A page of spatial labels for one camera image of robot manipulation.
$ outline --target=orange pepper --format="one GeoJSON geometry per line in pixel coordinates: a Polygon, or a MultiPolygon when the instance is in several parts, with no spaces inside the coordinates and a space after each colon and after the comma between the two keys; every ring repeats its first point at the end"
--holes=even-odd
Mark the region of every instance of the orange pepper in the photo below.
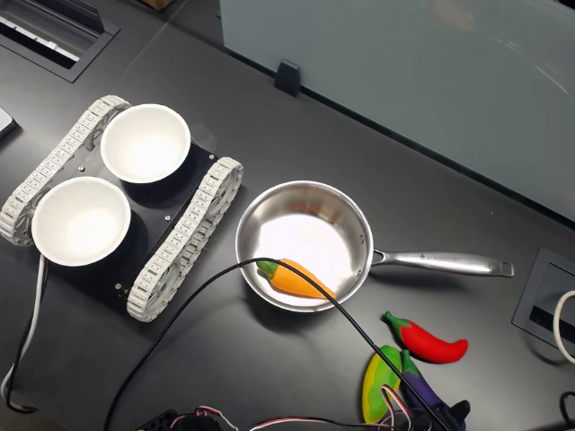
{"type": "MultiPolygon", "coordinates": [[[[309,272],[307,269],[302,267],[299,263],[294,262],[289,259],[280,259],[279,261],[287,263],[290,267],[293,267],[303,274],[310,277],[315,283],[317,283],[329,296],[335,298],[335,293],[325,286],[317,277],[309,272]]],[[[278,265],[273,262],[259,261],[257,262],[258,268],[261,269],[266,278],[270,281],[271,286],[279,290],[282,294],[303,296],[306,298],[319,298],[323,299],[325,296],[317,290],[314,285],[308,283],[306,280],[301,278],[295,272],[278,265]]]]}

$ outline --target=red chili pepper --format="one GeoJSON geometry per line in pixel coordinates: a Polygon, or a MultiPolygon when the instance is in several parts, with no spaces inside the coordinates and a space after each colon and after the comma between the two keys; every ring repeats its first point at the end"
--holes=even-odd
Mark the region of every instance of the red chili pepper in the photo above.
{"type": "Polygon", "coordinates": [[[443,339],[434,337],[412,321],[393,317],[390,312],[386,312],[384,317],[392,324],[405,348],[421,359],[437,364],[448,364],[461,359],[467,351],[466,339],[447,343],[443,339]]]}

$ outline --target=saucepan handle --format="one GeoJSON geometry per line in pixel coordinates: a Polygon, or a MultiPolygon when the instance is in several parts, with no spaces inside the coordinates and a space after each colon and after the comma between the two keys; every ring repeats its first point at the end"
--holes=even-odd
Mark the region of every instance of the saucepan handle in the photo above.
{"type": "Polygon", "coordinates": [[[380,256],[381,259],[374,261],[372,267],[378,265],[404,265],[470,276],[513,277],[515,274],[513,264],[509,262],[500,262],[474,254],[440,251],[395,253],[380,250],[374,250],[374,253],[380,256]]]}

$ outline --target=stainless steel saucepan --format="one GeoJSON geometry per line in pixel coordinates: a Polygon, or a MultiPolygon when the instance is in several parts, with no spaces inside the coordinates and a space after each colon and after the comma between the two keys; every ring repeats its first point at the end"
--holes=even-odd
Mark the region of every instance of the stainless steel saucepan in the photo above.
{"type": "MultiPolygon", "coordinates": [[[[291,259],[313,272],[343,303],[361,287],[372,266],[406,265],[472,276],[512,277],[513,265],[473,254],[375,250],[367,219],[339,190],[313,181],[280,184],[259,195],[245,210],[235,236],[238,261],[291,259]]],[[[253,290],[293,312],[319,312],[323,299],[274,290],[255,264],[242,268],[253,290]]]]}

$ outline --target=desk surface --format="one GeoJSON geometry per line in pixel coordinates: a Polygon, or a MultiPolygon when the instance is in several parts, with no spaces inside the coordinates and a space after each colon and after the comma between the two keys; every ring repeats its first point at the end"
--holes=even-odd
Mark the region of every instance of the desk surface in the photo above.
{"type": "MultiPolygon", "coordinates": [[[[394,343],[380,320],[388,309],[445,339],[468,338],[462,361],[420,367],[446,402],[471,402],[468,429],[560,423],[558,399],[575,386],[575,369],[511,319],[539,247],[575,260],[575,233],[317,101],[279,92],[267,76],[197,38],[190,28],[193,7],[188,2],[165,26],[134,9],[150,28],[139,35],[139,45],[133,40],[130,52],[144,47],[144,33],[151,42],[131,64],[120,55],[125,41],[112,42],[129,66],[122,74],[106,67],[119,68],[113,61],[97,65],[108,71],[102,75],[108,86],[87,72],[81,80],[91,76],[99,86],[54,78],[52,88],[42,85],[45,93],[35,94],[26,87],[38,89],[34,80],[49,73],[0,49],[0,104],[23,125],[0,143],[0,196],[109,89],[134,104],[171,106],[192,132],[217,144],[216,154],[245,167],[236,201],[156,322],[137,323],[50,279],[37,335],[19,369],[18,393],[72,430],[101,429],[120,383],[166,320],[201,282],[235,263],[235,228],[252,199],[284,181],[318,180],[358,203],[384,250],[462,251],[515,264],[511,279],[376,268],[346,308],[381,345],[394,343]],[[4,71],[13,81],[4,79],[4,71]]],[[[137,39],[129,29],[123,33],[137,39]]],[[[3,370],[31,312],[37,258],[34,250],[0,242],[0,327],[13,330],[0,335],[3,370]]],[[[370,357],[337,312],[276,310],[235,272],[214,283],[174,324],[125,392],[113,429],[134,429],[166,409],[189,411],[199,404],[222,409],[239,427],[285,415],[357,421],[370,357]]]]}

